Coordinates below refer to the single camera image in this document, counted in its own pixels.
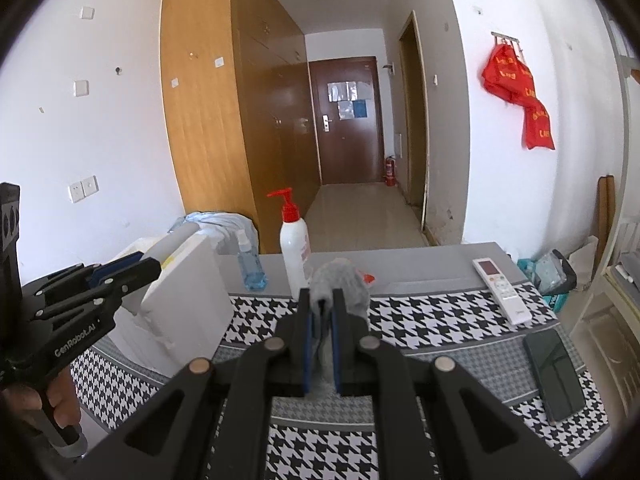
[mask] door lock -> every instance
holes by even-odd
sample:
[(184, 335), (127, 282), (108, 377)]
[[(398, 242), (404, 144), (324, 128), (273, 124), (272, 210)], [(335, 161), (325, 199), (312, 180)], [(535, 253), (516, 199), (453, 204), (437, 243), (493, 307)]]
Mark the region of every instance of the door lock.
[(329, 131), (329, 123), (333, 123), (333, 121), (329, 118), (328, 115), (323, 115), (322, 120), (324, 121), (324, 130), (326, 132)]

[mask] smartphone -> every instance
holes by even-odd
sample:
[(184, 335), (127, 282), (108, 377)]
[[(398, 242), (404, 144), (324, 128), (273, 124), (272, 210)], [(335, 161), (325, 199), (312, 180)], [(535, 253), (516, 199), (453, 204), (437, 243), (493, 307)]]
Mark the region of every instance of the smartphone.
[(584, 408), (584, 394), (571, 358), (554, 329), (529, 334), (524, 348), (551, 425)]

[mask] red cloth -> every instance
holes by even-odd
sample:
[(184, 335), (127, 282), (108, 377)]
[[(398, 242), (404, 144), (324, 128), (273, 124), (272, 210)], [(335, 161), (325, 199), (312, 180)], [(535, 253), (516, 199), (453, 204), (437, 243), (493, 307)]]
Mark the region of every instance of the red cloth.
[(551, 137), (551, 120), (536, 97), (533, 76), (510, 44), (496, 45), (482, 77), (488, 92), (524, 108), (524, 139), (530, 150), (536, 147), (556, 148)]

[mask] human hand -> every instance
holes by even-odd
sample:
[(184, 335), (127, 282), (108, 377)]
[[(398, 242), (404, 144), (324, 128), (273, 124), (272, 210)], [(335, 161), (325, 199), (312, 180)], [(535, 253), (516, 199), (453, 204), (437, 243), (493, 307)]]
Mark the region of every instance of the human hand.
[[(31, 423), (29, 410), (42, 409), (39, 394), (27, 386), (16, 384), (5, 389), (2, 394), (15, 415), (29, 423)], [(64, 368), (51, 381), (47, 387), (47, 398), (54, 409), (53, 417), (60, 428), (80, 423), (80, 402), (69, 367)]]

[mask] clear plastic bottle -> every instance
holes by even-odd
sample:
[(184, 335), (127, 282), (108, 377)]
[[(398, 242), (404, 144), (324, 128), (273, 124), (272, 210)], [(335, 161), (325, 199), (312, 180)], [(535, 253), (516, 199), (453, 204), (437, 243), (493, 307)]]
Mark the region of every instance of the clear plastic bottle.
[(239, 230), (236, 236), (238, 237), (238, 247), (240, 249), (238, 262), (240, 263), (244, 287), (246, 290), (254, 292), (264, 290), (269, 280), (267, 280), (267, 276), (262, 270), (262, 264), (257, 251), (252, 247), (244, 230)]

